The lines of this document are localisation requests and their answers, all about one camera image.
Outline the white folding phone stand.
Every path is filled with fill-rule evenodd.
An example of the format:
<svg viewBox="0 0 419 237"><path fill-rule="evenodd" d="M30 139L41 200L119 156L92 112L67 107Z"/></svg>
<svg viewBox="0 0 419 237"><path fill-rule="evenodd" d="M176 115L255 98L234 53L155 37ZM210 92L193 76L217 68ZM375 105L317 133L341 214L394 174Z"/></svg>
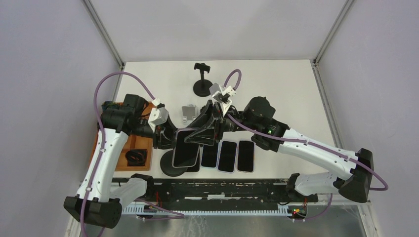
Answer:
<svg viewBox="0 0 419 237"><path fill-rule="evenodd" d="M198 115L198 107L196 105L182 106L182 122L185 126L193 122Z"/></svg>

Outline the clear case phone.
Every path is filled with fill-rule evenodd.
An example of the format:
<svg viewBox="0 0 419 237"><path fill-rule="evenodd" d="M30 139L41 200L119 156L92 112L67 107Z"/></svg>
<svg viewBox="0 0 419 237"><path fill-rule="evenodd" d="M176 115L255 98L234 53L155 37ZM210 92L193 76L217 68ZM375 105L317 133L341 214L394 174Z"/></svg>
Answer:
<svg viewBox="0 0 419 237"><path fill-rule="evenodd" d="M186 142L196 128L183 128L175 134L175 147L173 149L172 166L174 168L189 168L196 164L200 146L197 143Z"/></svg>

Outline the light blue case phone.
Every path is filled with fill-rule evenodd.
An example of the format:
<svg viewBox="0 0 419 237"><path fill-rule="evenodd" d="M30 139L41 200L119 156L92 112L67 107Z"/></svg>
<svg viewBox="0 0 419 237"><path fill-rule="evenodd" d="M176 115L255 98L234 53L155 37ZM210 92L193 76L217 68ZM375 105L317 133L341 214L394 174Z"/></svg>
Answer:
<svg viewBox="0 0 419 237"><path fill-rule="evenodd" d="M201 155L201 166L207 168L216 168L218 159L218 143L213 146L203 145Z"/></svg>

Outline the black phone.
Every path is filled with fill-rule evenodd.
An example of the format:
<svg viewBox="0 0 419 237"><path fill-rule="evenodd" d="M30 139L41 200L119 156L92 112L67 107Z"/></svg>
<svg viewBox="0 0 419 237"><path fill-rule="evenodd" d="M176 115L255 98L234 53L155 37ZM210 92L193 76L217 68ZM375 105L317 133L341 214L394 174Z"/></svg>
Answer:
<svg viewBox="0 0 419 237"><path fill-rule="evenodd" d="M200 160L198 159L194 166L188 167L186 172L198 172L200 170Z"/></svg>

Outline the black round base stand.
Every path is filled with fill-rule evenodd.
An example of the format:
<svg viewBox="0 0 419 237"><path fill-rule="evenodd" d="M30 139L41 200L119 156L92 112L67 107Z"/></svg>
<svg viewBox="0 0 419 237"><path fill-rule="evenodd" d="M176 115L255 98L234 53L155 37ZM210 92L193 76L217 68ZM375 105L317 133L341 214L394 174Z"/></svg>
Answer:
<svg viewBox="0 0 419 237"><path fill-rule="evenodd" d="M210 72L210 66L205 63L195 63L194 70L200 71L200 79L194 83L193 92L199 97L206 97L210 95L210 87L213 83L205 79L205 73Z"/></svg>

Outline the lilac case phone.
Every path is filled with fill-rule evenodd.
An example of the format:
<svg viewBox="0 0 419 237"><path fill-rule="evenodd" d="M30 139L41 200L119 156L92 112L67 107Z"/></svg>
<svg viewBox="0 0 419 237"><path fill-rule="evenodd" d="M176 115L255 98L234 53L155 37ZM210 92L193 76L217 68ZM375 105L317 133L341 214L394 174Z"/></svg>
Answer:
<svg viewBox="0 0 419 237"><path fill-rule="evenodd" d="M223 141L219 152L217 169L221 172L233 173L235 167L237 143Z"/></svg>

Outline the pink case phone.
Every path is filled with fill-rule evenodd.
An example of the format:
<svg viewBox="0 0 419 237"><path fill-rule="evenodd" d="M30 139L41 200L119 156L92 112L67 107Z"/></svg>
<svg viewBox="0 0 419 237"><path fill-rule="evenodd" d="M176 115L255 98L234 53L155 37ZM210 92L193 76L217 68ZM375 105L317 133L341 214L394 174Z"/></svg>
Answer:
<svg viewBox="0 0 419 237"><path fill-rule="evenodd" d="M254 171L254 150L255 145L252 141L239 141L237 170L240 172L252 173Z"/></svg>

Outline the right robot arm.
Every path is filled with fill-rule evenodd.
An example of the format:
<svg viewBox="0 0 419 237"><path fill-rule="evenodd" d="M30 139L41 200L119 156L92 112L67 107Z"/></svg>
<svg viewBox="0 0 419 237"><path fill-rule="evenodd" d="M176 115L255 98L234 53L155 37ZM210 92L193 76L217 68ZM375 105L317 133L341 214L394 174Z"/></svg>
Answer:
<svg viewBox="0 0 419 237"><path fill-rule="evenodd" d="M295 156L326 170L292 174L285 188L289 200L338 193L350 201L367 202L374 170L371 151L361 148L355 152L318 142L275 120L275 112L260 96L252 98L242 111L231 106L223 112L221 103L208 103L192 122L195 131L184 140L212 146L225 132L249 131L253 134L251 140L263 150Z"/></svg>

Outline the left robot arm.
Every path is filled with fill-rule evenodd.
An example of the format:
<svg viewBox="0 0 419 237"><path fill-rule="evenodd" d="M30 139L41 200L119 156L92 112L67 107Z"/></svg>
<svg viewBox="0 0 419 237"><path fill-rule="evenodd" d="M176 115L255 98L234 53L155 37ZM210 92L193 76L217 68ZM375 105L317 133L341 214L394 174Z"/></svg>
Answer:
<svg viewBox="0 0 419 237"><path fill-rule="evenodd" d="M151 138L157 149L168 149L176 128L158 98L148 118L141 118L145 99L127 94L121 106L108 108L99 116L96 147L85 178L74 196L65 198L64 209L78 222L114 228L122 211L137 198L150 201L155 196L153 178L134 174L111 190L114 171L130 135Z"/></svg>

